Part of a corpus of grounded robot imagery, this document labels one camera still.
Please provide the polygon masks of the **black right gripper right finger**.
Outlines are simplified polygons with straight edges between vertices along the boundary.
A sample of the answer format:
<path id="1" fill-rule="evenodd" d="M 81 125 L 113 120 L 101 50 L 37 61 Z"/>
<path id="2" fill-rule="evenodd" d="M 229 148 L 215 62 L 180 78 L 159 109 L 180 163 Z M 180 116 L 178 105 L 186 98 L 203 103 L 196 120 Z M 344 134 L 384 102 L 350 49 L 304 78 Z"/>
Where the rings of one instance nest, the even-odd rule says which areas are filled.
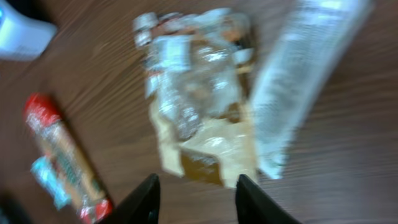
<path id="1" fill-rule="evenodd" d="M 239 224 L 300 224 L 245 174 L 237 181 L 235 204 Z"/>

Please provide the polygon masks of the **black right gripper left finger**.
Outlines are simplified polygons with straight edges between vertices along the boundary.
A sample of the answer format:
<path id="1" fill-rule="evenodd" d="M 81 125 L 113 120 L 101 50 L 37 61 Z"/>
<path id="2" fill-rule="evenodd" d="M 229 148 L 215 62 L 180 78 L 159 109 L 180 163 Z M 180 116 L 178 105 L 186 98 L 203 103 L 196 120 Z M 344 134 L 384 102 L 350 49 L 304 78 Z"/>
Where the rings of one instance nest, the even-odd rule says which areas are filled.
<path id="1" fill-rule="evenodd" d="M 160 180 L 149 175 L 99 224 L 158 224 Z"/>

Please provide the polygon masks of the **orange spaghetti packet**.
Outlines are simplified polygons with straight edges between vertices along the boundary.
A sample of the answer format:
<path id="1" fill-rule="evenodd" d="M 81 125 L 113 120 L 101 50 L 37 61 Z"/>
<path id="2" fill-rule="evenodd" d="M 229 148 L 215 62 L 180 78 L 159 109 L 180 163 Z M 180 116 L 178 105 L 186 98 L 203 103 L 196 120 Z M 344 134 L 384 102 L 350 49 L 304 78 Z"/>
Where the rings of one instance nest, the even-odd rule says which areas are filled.
<path id="1" fill-rule="evenodd" d="M 71 196 L 68 205 L 76 210 L 80 220 L 98 223 L 109 215 L 113 203 L 53 101 L 46 95 L 30 95 L 24 107 L 24 118 L 42 156 L 50 160 Z"/>

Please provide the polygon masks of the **teal snack packet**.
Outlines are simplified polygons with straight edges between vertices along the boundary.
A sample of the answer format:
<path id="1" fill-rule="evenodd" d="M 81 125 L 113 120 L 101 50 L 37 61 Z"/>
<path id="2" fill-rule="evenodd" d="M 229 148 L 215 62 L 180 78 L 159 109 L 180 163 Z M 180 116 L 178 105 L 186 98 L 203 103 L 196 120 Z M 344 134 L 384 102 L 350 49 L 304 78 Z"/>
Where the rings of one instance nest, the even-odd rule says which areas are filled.
<path id="1" fill-rule="evenodd" d="M 63 183 L 57 177 L 50 160 L 42 156 L 38 158 L 30 169 L 37 182 L 50 194 L 57 210 L 71 202 L 71 196 L 65 191 Z"/>

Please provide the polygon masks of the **brown white nut pouch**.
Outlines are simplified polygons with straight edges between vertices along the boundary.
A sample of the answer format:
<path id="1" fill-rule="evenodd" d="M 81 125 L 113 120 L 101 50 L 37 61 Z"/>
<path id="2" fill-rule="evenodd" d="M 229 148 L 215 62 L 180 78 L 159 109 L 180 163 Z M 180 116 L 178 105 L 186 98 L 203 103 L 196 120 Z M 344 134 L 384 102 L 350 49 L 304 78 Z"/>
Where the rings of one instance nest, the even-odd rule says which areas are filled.
<path id="1" fill-rule="evenodd" d="M 132 23 L 143 51 L 149 118 L 162 169 L 233 188 L 257 178 L 245 76 L 252 70 L 251 24 L 216 8 L 202 14 L 147 12 Z"/>

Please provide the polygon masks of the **white cream tube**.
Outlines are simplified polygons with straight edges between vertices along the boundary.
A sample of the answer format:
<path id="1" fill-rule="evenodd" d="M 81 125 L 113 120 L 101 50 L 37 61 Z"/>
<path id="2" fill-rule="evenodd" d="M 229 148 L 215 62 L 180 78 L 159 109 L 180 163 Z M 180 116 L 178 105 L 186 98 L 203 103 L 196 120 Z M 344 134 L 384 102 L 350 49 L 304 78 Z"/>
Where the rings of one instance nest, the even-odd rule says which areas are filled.
<path id="1" fill-rule="evenodd" d="M 250 96 L 258 169 L 281 179 L 287 150 L 373 8 L 367 0 L 297 1 Z"/>

